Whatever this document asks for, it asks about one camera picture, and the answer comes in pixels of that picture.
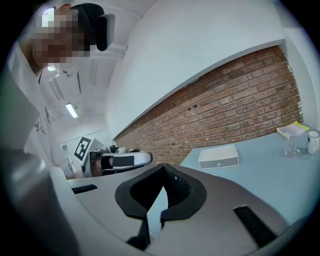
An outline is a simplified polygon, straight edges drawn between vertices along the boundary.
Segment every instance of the ceiling light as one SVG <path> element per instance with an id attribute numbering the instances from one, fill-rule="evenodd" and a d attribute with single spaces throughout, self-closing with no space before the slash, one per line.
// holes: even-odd
<path id="1" fill-rule="evenodd" d="M 55 65 L 53 66 L 48 66 L 48 71 L 51 72 L 51 71 L 55 71 L 57 68 Z"/>
<path id="2" fill-rule="evenodd" d="M 72 116 L 73 118 L 77 118 L 77 117 L 78 117 L 76 111 L 74 110 L 74 107 L 73 107 L 70 103 L 69 103 L 69 104 L 66 104 L 65 107 L 66 107 L 66 109 L 69 111 L 69 113 L 71 114 L 71 116 Z"/>

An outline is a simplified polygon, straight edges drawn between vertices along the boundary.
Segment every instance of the yellow notebook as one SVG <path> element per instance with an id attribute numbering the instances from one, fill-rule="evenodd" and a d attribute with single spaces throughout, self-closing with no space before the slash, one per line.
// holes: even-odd
<path id="1" fill-rule="evenodd" d="M 308 131 L 310 128 L 305 126 L 298 121 L 295 121 L 292 124 L 289 124 L 285 127 L 278 127 L 276 131 L 283 136 L 285 139 L 290 140 L 293 137 L 296 137 L 304 132 Z"/>

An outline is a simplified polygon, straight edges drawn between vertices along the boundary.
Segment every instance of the black slot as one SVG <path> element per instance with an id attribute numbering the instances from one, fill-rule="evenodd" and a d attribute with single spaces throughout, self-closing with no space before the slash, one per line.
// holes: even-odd
<path id="1" fill-rule="evenodd" d="M 91 190 L 96 190 L 98 187 L 96 185 L 86 185 L 86 186 L 79 186 L 79 187 L 74 187 L 72 189 L 73 193 L 75 194 L 80 194 L 80 193 L 84 193 L 84 192 L 88 192 Z"/>
<path id="2" fill-rule="evenodd" d="M 135 165 L 135 157 L 133 155 L 115 156 L 113 158 L 114 167 L 126 167 L 126 166 L 134 166 L 134 165 Z"/>
<path id="3" fill-rule="evenodd" d="M 233 211 L 259 247 L 269 244 L 276 238 L 276 235 L 248 206 L 241 206 L 233 209 Z"/>
<path id="4" fill-rule="evenodd" d="M 101 52 L 107 49 L 107 23 L 107 18 L 101 16 L 95 22 L 96 47 Z"/>

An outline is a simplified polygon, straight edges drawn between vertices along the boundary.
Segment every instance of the table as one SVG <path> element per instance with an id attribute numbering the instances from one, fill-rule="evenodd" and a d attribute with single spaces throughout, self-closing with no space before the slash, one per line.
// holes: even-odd
<path id="1" fill-rule="evenodd" d="M 289 223 L 309 215 L 320 197 L 320 152 L 307 152 L 308 132 L 286 140 L 274 132 L 262 137 L 234 143 L 239 166 L 201 169 L 199 155 L 202 149 L 193 148 L 181 163 L 208 174 L 217 174 L 243 186 L 274 207 Z M 285 144 L 294 143 L 300 155 L 288 157 Z"/>

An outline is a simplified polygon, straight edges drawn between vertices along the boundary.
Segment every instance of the glass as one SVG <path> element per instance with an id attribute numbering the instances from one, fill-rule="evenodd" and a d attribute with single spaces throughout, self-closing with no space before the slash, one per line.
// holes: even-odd
<path id="1" fill-rule="evenodd" d="M 300 149 L 293 142 L 288 141 L 284 146 L 284 154 L 287 157 L 296 157 L 300 154 Z"/>

